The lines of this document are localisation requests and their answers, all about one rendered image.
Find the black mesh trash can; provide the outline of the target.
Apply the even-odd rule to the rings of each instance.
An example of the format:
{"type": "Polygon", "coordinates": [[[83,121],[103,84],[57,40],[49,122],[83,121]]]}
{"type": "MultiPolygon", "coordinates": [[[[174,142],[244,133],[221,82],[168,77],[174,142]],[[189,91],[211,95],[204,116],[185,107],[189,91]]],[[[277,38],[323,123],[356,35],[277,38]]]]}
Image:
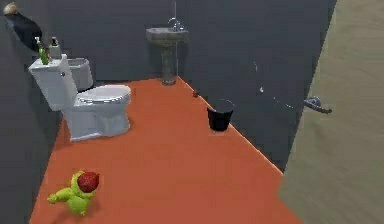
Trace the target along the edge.
{"type": "Polygon", "coordinates": [[[235,104],[232,101],[228,99],[216,100],[212,106],[207,109],[210,129],[215,132],[226,131],[231,122],[234,109],[235,104]]]}

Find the white toilet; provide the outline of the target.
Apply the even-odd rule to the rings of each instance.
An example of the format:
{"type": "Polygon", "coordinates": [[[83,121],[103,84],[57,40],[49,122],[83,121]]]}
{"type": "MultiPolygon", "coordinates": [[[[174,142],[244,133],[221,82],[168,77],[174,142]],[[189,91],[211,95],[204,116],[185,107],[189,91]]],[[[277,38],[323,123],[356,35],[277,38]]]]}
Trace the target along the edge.
{"type": "Polygon", "coordinates": [[[37,59],[29,66],[29,72],[50,109],[63,114],[70,140],[82,141],[125,133],[130,127],[125,111],[130,103],[130,87],[103,85],[78,92],[74,71],[66,54],[46,65],[37,59]]]}

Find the grey bin behind toilet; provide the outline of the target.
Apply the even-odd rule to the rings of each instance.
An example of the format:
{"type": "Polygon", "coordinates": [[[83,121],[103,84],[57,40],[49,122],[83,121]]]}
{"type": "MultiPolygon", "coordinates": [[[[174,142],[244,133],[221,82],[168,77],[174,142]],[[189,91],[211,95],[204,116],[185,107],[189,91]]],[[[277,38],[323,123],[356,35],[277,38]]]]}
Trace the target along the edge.
{"type": "Polygon", "coordinates": [[[93,77],[89,61],[86,58],[74,58],[68,60],[72,77],[79,92],[93,86],[93,77]]]}

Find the green doll with red head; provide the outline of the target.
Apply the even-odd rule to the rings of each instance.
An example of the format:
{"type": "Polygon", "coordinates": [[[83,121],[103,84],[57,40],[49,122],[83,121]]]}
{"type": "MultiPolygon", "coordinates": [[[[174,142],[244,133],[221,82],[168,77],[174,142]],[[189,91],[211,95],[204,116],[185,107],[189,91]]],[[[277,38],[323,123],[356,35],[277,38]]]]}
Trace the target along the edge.
{"type": "Polygon", "coordinates": [[[50,194],[47,202],[50,204],[64,202],[72,213],[85,216],[99,181],[100,175],[96,172],[77,171],[71,177],[70,186],[50,194]]]}

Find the grey soap dispenser bottle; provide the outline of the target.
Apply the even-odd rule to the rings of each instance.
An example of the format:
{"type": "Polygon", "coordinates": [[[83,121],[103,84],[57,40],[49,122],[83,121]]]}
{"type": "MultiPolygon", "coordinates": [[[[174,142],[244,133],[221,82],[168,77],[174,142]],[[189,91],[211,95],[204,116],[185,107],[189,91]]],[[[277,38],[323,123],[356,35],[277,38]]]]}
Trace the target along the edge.
{"type": "Polygon", "coordinates": [[[62,58],[61,48],[56,37],[51,38],[51,44],[49,45],[49,54],[52,59],[62,58]]]}

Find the beige room door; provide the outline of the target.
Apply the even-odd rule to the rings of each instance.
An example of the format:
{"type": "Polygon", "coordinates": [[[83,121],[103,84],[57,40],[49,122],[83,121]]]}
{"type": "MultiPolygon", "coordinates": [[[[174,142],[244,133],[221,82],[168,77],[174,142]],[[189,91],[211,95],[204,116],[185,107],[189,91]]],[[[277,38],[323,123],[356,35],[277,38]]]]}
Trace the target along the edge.
{"type": "Polygon", "coordinates": [[[384,0],[337,0],[279,189],[302,224],[384,224],[384,0]]]}

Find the green spray bottle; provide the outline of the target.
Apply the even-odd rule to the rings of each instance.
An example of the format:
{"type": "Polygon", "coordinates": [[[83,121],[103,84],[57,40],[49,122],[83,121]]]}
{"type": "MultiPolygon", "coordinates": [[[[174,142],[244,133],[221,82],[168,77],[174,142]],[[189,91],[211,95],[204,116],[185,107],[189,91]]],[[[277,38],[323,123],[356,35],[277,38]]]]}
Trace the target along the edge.
{"type": "Polygon", "coordinates": [[[45,46],[43,45],[43,43],[41,42],[41,40],[38,36],[35,37],[35,41],[36,41],[37,46],[38,46],[38,53],[39,53],[40,59],[42,61],[42,64],[48,65],[49,64],[49,58],[48,58],[45,46]]]}

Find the grey pedestal sink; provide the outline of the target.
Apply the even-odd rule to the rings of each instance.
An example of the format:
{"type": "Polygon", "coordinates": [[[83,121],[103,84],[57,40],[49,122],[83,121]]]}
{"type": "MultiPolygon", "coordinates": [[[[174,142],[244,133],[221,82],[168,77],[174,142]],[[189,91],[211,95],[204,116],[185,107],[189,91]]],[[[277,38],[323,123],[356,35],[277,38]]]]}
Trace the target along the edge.
{"type": "Polygon", "coordinates": [[[146,39],[149,43],[160,46],[162,77],[161,82],[165,86],[171,86],[176,83],[176,77],[172,73],[172,49],[180,42],[189,41],[189,31],[176,18],[168,20],[167,27],[151,27],[146,29],[146,39]]]}

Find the dark wall fixture with knob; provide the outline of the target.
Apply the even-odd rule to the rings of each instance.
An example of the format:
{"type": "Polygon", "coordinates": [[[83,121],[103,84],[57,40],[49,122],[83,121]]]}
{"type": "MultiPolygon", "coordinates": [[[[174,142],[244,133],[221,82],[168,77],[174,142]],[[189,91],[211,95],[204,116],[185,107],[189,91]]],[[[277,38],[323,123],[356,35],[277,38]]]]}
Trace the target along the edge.
{"type": "Polygon", "coordinates": [[[15,34],[16,38],[28,49],[37,52],[39,50],[36,37],[42,38],[40,26],[33,20],[19,12],[15,2],[8,3],[3,8],[7,26],[15,34]]]}

